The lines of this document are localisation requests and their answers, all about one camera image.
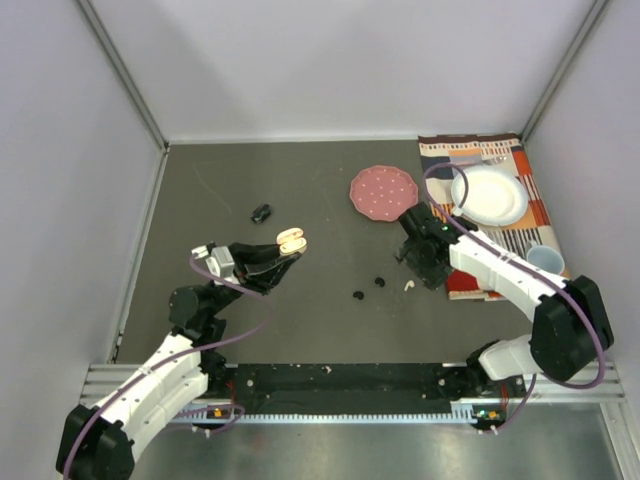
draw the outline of white mug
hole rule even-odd
[[[526,260],[541,270],[556,275],[564,272],[564,258],[557,250],[540,245],[535,240],[529,240],[526,245]]]

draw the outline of white wall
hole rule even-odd
[[[591,1],[94,0],[171,140],[520,130]]]
[[[600,285],[640,419],[640,3],[611,3],[527,150],[570,268]]]
[[[0,14],[0,477],[52,478],[159,161],[69,0]]]

